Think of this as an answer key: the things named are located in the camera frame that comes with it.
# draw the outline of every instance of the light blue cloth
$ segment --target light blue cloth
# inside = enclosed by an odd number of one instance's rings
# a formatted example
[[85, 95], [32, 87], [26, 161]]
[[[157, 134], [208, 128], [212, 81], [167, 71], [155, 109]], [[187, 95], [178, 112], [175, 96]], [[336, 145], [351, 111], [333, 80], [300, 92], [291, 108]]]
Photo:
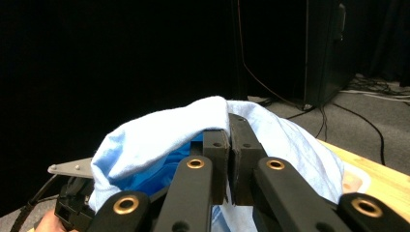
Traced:
[[[186, 107], [148, 114], [106, 136], [91, 168], [95, 189], [90, 207], [97, 211], [111, 195], [124, 190], [148, 194], [168, 185], [178, 161], [204, 130], [230, 134], [228, 113], [248, 119], [268, 156], [288, 160], [316, 192], [337, 202], [342, 194], [342, 161], [304, 129], [249, 101], [211, 97]], [[224, 203], [213, 208], [216, 231], [256, 231], [251, 207]]]

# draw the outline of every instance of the wooden table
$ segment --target wooden table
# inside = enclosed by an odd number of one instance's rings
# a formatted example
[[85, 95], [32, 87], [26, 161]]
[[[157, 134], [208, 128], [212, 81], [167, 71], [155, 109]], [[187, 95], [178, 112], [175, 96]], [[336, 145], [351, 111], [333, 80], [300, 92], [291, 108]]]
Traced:
[[371, 179], [366, 194], [384, 202], [410, 223], [410, 176], [321, 141], [343, 161], [364, 170]]

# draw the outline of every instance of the screw hole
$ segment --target screw hole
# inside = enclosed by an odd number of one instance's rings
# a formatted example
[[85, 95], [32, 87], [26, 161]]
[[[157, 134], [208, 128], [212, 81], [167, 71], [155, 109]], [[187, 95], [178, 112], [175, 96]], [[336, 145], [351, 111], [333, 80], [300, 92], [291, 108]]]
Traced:
[[132, 207], [132, 205], [133, 205], [133, 202], [130, 200], [125, 200], [120, 203], [120, 207], [123, 209], [128, 209], [129, 207]]
[[201, 168], [205, 165], [205, 162], [201, 159], [191, 159], [187, 162], [189, 168]]
[[376, 204], [362, 198], [352, 200], [352, 205], [357, 211], [368, 217], [380, 218], [383, 215], [382, 210]]
[[281, 170], [284, 168], [283, 162], [279, 160], [268, 160], [266, 162], [266, 165], [268, 165], [268, 167], [275, 169], [275, 170]]
[[118, 215], [127, 215], [138, 208], [139, 201], [134, 195], [126, 195], [115, 202], [113, 210]]

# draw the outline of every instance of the black equipment cabinet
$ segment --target black equipment cabinet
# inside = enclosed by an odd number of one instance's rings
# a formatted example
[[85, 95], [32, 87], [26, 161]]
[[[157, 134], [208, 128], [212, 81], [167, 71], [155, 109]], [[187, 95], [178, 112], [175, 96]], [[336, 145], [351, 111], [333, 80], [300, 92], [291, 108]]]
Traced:
[[[366, 1], [242, 0], [245, 64], [303, 107], [329, 101], [358, 70]], [[272, 96], [249, 74], [249, 94]]]

